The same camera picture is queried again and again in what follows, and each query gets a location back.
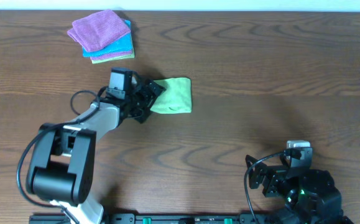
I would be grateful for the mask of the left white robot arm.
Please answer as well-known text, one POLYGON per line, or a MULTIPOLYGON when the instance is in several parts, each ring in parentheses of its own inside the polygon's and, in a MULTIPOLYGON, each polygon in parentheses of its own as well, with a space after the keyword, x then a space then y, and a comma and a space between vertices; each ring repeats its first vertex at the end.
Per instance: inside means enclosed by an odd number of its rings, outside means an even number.
POLYGON ((92 92, 90 108, 75 119, 43 124, 25 149, 32 153, 26 190, 60 212, 35 213, 29 223, 113 223, 90 193, 96 144, 127 118, 143 123, 165 90, 149 79, 116 81, 92 92))

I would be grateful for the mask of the light green microfiber cloth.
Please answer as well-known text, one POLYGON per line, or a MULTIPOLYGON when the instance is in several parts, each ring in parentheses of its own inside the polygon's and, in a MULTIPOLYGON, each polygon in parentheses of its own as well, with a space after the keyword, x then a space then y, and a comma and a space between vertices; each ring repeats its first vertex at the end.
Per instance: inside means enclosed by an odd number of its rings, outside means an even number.
POLYGON ((165 88, 151 107, 158 114, 181 114, 192 112, 192 83, 189 78, 156 80, 165 88))

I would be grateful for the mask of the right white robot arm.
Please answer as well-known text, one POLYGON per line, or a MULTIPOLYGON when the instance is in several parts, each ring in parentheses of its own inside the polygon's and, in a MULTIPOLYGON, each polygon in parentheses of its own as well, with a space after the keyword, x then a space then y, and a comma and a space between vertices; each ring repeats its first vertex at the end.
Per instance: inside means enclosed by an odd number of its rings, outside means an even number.
POLYGON ((342 197, 327 170, 311 169, 311 156, 279 152, 262 159, 246 158, 244 188, 254 223, 347 224, 342 197), (285 207, 259 218, 248 190, 263 186, 265 197, 282 197, 285 207))

